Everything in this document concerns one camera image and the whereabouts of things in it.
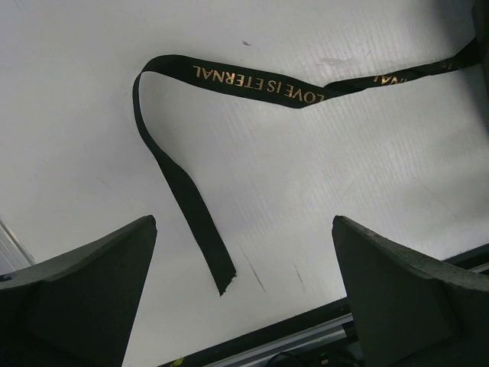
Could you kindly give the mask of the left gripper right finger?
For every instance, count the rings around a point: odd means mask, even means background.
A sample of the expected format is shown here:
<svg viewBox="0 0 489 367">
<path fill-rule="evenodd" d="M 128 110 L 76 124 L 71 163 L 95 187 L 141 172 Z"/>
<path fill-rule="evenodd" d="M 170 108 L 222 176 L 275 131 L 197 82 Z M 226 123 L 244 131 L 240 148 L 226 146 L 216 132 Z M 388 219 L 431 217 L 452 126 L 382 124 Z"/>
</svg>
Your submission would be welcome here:
<svg viewBox="0 0 489 367">
<path fill-rule="evenodd" d="M 345 216 L 332 238 L 368 366 L 486 366 L 488 277 Z"/>
</svg>

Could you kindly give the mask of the black gold-lettered ribbon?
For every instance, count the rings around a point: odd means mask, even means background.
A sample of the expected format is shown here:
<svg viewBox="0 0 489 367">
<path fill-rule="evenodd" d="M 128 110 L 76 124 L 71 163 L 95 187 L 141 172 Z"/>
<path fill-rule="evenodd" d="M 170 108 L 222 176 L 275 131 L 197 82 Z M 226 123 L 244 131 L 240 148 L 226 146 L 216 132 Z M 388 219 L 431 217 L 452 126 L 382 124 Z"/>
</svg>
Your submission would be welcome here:
<svg viewBox="0 0 489 367">
<path fill-rule="evenodd" d="M 410 67 L 391 73 L 339 80 L 316 86 L 302 80 L 225 63 L 200 60 L 177 54 L 149 60 L 144 73 L 157 73 L 213 92 L 252 99 L 291 109 L 303 109 L 315 104 L 363 92 L 366 89 L 392 86 L 426 76 L 450 73 L 481 63 L 481 45 L 470 41 L 455 56 L 444 60 Z M 237 271 L 225 243 L 194 181 L 151 136 L 141 111 L 139 78 L 132 87 L 134 120 L 150 153 L 155 158 L 169 188 L 196 240 L 219 294 L 224 294 Z"/>
</svg>

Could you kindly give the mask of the black wrapping paper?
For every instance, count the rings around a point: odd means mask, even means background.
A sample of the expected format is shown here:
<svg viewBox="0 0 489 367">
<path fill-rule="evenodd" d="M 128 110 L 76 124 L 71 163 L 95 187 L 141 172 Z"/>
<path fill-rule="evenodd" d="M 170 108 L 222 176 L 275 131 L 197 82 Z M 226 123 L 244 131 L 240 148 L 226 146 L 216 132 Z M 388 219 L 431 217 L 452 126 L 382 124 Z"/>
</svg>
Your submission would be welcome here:
<svg viewBox="0 0 489 367">
<path fill-rule="evenodd" d="M 476 0 L 472 8 L 472 17 L 481 62 L 488 58 L 488 0 Z"/>
</svg>

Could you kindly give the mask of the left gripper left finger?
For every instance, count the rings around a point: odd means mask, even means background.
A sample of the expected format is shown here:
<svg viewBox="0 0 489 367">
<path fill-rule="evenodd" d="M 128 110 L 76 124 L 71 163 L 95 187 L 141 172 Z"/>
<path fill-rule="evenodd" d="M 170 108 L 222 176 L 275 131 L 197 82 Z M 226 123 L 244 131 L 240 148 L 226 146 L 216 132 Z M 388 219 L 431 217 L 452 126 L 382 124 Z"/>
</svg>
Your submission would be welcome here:
<svg viewBox="0 0 489 367">
<path fill-rule="evenodd" d="M 143 216 L 1 276 L 3 366 L 120 366 L 157 239 Z"/>
</svg>

